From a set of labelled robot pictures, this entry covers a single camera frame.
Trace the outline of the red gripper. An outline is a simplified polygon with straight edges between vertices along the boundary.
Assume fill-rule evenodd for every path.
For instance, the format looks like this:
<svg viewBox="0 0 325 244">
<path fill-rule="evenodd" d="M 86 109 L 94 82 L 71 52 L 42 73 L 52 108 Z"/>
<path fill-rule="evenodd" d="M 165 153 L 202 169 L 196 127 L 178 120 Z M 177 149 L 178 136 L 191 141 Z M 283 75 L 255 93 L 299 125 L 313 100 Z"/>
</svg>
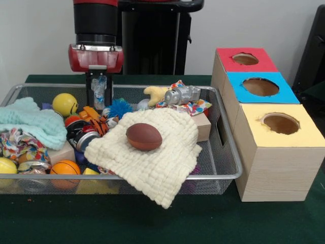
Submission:
<svg viewBox="0 0 325 244">
<path fill-rule="evenodd" d="M 86 75 L 87 105 L 94 107 L 94 93 L 91 88 L 94 72 L 119 73 L 124 62 L 121 46 L 92 46 L 70 44 L 68 49 L 69 63 L 73 72 L 83 72 Z M 110 106 L 113 99 L 112 75 L 106 75 L 105 106 Z"/>
</svg>

